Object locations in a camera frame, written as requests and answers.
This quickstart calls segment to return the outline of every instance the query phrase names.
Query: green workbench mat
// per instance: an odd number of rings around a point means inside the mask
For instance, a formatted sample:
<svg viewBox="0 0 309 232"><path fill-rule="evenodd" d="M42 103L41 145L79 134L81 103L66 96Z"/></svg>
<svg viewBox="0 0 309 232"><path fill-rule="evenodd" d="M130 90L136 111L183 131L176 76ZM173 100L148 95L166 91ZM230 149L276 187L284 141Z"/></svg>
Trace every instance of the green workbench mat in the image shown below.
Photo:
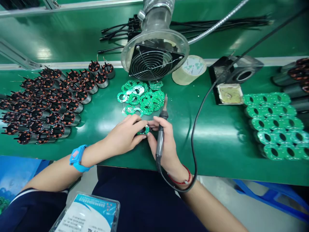
<svg viewBox="0 0 309 232"><path fill-rule="evenodd" d="M79 2L62 0L60 4ZM182 0L176 1L172 20L178 22L220 20L240 0ZM292 17L304 7L305 1L254 0L249 1L235 18L270 15L270 26L243 30L240 28L215 32L190 45L190 54L202 58L219 58L223 55L242 54L253 43ZM16 49L38 63L85 62L95 60L98 50L122 46L126 39L99 41L101 30L127 23L143 8L142 3L115 7L82 9L28 17L0 19L0 35ZM250 52L253 57L309 55L307 22L304 13ZM120 60L121 49L104 54L109 61Z"/></svg>
<svg viewBox="0 0 309 232"><path fill-rule="evenodd" d="M278 67L264 67L242 84L244 94L279 91L272 85L270 76ZM30 71L0 72L1 93L20 90L19 75L35 74ZM126 103L117 101L121 86L130 80L123 69L116 69L116 76L109 86L92 95L92 101L84 105L80 114L81 124L72 128L68 138L44 145L20 145L14 136L0 134L1 155L57 160L80 146L103 139L117 123L124 119L122 109ZM191 131L201 101L210 87L208 71L187 86L173 82L171 75L163 78L162 91L168 95L168 121L173 124L177 153L181 162L194 172L191 150ZM143 119L158 116L159 111ZM194 147L198 162L198 174L235 179L250 179L309 186L309 162L273 162L264 158L248 125L243 106L216 105L210 94L198 119L194 134ZM133 151L112 157L103 165L155 170L155 161L146 140Z"/></svg>

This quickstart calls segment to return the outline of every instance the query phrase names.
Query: soldering iron handle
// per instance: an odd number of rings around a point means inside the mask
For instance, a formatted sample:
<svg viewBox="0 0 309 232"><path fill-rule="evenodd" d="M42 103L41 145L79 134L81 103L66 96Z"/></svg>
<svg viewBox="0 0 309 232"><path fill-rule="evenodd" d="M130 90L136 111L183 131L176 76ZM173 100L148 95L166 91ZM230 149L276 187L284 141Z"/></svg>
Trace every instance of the soldering iron handle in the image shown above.
<svg viewBox="0 0 309 232"><path fill-rule="evenodd" d="M163 141L164 141L164 132L163 132L163 129L162 129L158 132L158 143L157 143L157 149L155 151L156 157L162 156Z"/></svg>
<svg viewBox="0 0 309 232"><path fill-rule="evenodd" d="M168 113L166 110L162 110L160 115L159 115L160 118L164 118L165 120L167 120L168 118ZM159 125L159 131L163 131L163 126Z"/></svg>

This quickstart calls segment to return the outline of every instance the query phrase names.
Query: red bracelet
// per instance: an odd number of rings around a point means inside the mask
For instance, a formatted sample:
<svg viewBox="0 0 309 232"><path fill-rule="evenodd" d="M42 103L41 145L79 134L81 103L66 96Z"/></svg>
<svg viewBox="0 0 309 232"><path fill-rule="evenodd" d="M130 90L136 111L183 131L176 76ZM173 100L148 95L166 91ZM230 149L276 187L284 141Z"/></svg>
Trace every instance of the red bracelet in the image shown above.
<svg viewBox="0 0 309 232"><path fill-rule="evenodd" d="M191 173L190 173L189 169L188 169L186 166L184 166L184 167L186 168L186 170L187 170L188 173L189 173L189 179L188 179L188 180L184 180L184 182L182 182L182 183L173 180L173 179L171 178L170 174L167 174L167 175L170 177L170 179L171 179L174 183L176 183L176 184L188 184L188 183L190 182L190 180L191 180Z"/></svg>

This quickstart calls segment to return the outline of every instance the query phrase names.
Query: finger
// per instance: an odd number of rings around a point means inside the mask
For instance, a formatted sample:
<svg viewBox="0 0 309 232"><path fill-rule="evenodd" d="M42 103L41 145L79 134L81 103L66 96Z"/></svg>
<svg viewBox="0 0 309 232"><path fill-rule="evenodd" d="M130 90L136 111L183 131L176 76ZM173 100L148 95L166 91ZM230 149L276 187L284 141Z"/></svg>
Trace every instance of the finger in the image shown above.
<svg viewBox="0 0 309 232"><path fill-rule="evenodd" d="M131 117L132 117L132 115L131 115L131 114L129 114L128 116L126 116L126 117L125 117L125 119L124 119L124 120L122 120L122 122L128 121Z"/></svg>
<svg viewBox="0 0 309 232"><path fill-rule="evenodd" d="M147 120L141 120L133 125L133 131L137 133L141 129L143 129L145 126L147 126L147 124L148 124Z"/></svg>
<svg viewBox="0 0 309 232"><path fill-rule="evenodd" d="M157 140L155 139L154 135L150 132L147 133L147 139L151 149L151 153L155 155L155 151L157 149Z"/></svg>
<svg viewBox="0 0 309 232"><path fill-rule="evenodd" d="M173 135L173 126L168 121L166 121L164 118L160 118L157 116L154 116L154 120L157 121L161 126L163 126L164 134L166 135Z"/></svg>
<svg viewBox="0 0 309 232"><path fill-rule="evenodd" d="M135 148L135 146L137 144L139 144L143 139L147 138L146 135L138 135L138 136L135 136L132 140L132 143L131 143L131 149Z"/></svg>
<svg viewBox="0 0 309 232"><path fill-rule="evenodd" d="M148 126L150 128L159 127L159 123L155 120L148 121Z"/></svg>
<svg viewBox="0 0 309 232"><path fill-rule="evenodd" d="M142 118L140 116L138 116L137 114L133 114L129 119L128 122L133 125L135 122L137 121L141 121Z"/></svg>

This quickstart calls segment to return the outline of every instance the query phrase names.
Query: hand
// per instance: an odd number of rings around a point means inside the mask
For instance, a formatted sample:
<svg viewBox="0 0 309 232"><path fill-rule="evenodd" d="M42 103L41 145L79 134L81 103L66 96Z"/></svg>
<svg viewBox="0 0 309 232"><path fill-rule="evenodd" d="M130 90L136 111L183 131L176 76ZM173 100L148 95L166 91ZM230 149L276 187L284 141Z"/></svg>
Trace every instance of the hand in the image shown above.
<svg viewBox="0 0 309 232"><path fill-rule="evenodd" d="M83 154L82 165L90 167L110 157L124 154L139 144L146 135L136 135L148 122L140 116L128 115L106 136L105 139L87 147Z"/></svg>
<svg viewBox="0 0 309 232"><path fill-rule="evenodd" d="M177 182L183 182L188 180L189 174L185 167L181 164L177 152L176 143L173 135L173 126L168 121L163 118L154 116L153 121L148 121L148 125L153 131L157 131L159 124L163 126L164 130L164 142L163 142L163 152L161 158L161 166L165 169L167 173ZM149 146L152 155L155 159L155 152L157 148L157 140L152 133L147 134Z"/></svg>

